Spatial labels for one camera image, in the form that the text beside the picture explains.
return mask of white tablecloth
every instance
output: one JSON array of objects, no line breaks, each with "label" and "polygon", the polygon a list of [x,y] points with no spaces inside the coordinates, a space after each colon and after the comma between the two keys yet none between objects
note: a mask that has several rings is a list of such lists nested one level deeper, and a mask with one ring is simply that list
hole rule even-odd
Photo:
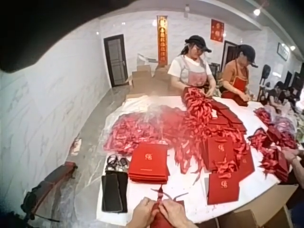
[{"label": "white tablecloth", "polygon": [[[249,102],[249,107],[238,106],[231,99],[223,99],[215,97],[219,102],[226,104],[231,111],[233,111],[239,119],[244,123],[247,128],[247,135],[253,135],[257,128],[263,127],[265,130],[267,127],[254,115],[253,110],[261,107],[262,105],[257,102]],[[185,110],[180,97],[178,96],[166,96],[166,97],[147,97],[142,96],[140,98],[128,99],[122,107],[117,109],[106,120],[105,131],[109,131],[113,123],[117,120],[118,116],[130,113],[134,111],[147,111],[148,106],[151,104],[168,105],[170,107],[178,107]],[[260,161],[262,160],[262,154],[251,148],[255,172],[240,182],[239,200],[231,203],[223,203],[218,205],[207,205],[206,195],[208,193],[207,186],[209,173],[202,171],[201,178],[193,185],[197,174],[191,174],[192,171],[197,169],[194,159],[191,161],[191,168],[187,174],[180,173],[179,166],[176,166],[174,161],[173,149],[168,151],[168,168],[170,170],[170,177],[168,183],[163,185],[164,192],[168,193],[172,198],[177,195],[188,192],[180,198],[184,200],[185,210],[187,217],[194,223],[200,223],[209,219],[218,217],[233,211],[256,197],[263,194],[269,188],[279,183],[279,180],[274,175],[267,175],[263,173],[263,169],[259,168]],[[115,224],[119,226],[125,226],[127,222],[132,218],[133,209],[140,202],[143,197],[149,197],[150,199],[157,199],[157,192],[151,189],[158,189],[160,185],[150,184],[136,184],[129,182],[127,189],[128,200],[128,213],[126,214],[112,214],[104,213],[101,211],[102,205],[102,188],[100,188],[98,204],[97,204],[97,219],[106,223]]]}]

